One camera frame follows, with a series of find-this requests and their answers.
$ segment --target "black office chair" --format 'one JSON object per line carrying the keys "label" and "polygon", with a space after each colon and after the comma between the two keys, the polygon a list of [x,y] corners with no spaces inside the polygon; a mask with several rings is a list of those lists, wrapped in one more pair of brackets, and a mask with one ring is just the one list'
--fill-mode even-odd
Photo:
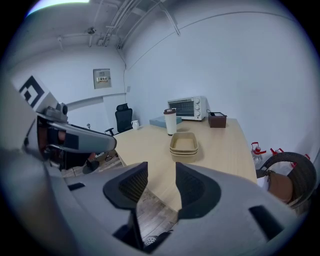
{"label": "black office chair", "polygon": [[[116,107],[115,112],[115,119],[116,119],[116,128],[118,130],[118,133],[123,133],[125,131],[132,129],[132,108],[128,108],[128,104],[121,104]],[[111,136],[114,136],[113,133],[114,128],[110,128],[104,131],[105,134],[110,133]],[[108,162],[113,158],[113,156],[110,156],[109,154],[106,156],[105,161]]]}

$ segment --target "wicker chair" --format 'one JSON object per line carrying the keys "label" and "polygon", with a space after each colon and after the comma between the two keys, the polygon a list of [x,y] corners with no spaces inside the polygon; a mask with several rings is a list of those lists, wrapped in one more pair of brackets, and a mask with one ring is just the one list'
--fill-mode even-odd
{"label": "wicker chair", "polygon": [[293,194],[288,205],[294,209],[308,200],[313,193],[317,180],[316,169],[312,162],[304,155],[294,152],[283,152],[271,156],[260,169],[256,170],[257,178],[269,175],[272,171],[268,169],[278,162],[296,163],[296,166],[288,174],[293,184]]}

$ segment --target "beige bowl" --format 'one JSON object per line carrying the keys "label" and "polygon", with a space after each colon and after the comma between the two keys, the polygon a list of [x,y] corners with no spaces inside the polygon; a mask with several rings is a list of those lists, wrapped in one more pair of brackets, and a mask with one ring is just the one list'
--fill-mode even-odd
{"label": "beige bowl", "polygon": [[198,151],[196,151],[196,152],[174,152],[170,149],[170,153],[174,154],[174,155],[178,155],[178,156],[192,156],[192,155],[195,155],[196,153],[198,153]]}
{"label": "beige bowl", "polygon": [[198,151],[198,142],[193,132],[176,132],[172,135],[170,150],[176,153],[194,153]]}
{"label": "beige bowl", "polygon": [[181,155],[181,154],[171,153],[171,156],[174,162],[181,162],[181,163],[192,163],[197,159],[197,153],[192,155]]}

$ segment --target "plastic bottle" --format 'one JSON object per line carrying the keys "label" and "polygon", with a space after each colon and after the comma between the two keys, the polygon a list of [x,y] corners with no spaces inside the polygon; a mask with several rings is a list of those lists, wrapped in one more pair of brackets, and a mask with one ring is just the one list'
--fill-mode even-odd
{"label": "plastic bottle", "polygon": [[252,154],[252,158],[253,158],[255,169],[257,170],[264,163],[262,154],[265,154],[267,151],[266,150],[265,151],[261,151],[261,148],[259,147],[259,143],[258,142],[252,142],[251,146],[252,146],[251,154]]}

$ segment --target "white mug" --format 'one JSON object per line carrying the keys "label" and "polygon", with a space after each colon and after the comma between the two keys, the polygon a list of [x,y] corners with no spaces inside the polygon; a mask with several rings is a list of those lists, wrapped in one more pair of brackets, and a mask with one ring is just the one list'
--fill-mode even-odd
{"label": "white mug", "polygon": [[132,125],[132,128],[133,128],[134,130],[138,130],[138,129],[139,129],[139,122],[138,122],[138,120],[132,121],[132,122],[131,122],[131,125]]}

